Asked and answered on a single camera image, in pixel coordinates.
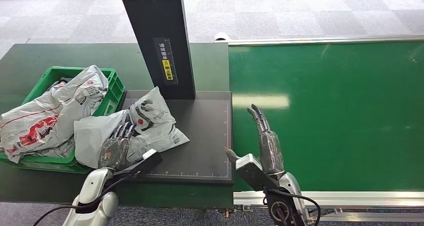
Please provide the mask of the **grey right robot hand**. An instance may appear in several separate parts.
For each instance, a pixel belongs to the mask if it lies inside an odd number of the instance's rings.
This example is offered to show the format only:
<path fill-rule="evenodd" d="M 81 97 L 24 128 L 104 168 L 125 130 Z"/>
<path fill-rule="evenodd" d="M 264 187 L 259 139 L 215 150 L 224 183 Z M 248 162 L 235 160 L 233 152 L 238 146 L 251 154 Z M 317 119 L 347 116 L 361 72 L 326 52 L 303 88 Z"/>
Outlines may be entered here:
<path fill-rule="evenodd" d="M 247 111 L 252 116 L 257 128 L 259 158 L 256 158 L 251 153 L 240 157 L 231 149 L 227 149 L 225 153 L 230 162 L 235 165 L 236 172 L 240 177 L 270 177 L 278 180 L 286 172 L 278 136 L 271 130 L 268 120 L 258 106 L 251 104 Z"/>

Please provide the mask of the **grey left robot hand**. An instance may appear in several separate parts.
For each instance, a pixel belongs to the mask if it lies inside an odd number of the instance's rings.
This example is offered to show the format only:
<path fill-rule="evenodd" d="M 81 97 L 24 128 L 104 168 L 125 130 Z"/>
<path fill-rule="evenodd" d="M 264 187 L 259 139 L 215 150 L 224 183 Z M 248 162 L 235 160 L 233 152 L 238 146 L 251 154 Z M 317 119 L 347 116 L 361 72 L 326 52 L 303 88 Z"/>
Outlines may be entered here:
<path fill-rule="evenodd" d="M 133 135 L 134 127 L 131 122 L 125 122 L 112 131 L 100 149 L 99 168 L 108 167 L 115 171 L 121 171 L 128 167 L 129 140 Z"/>

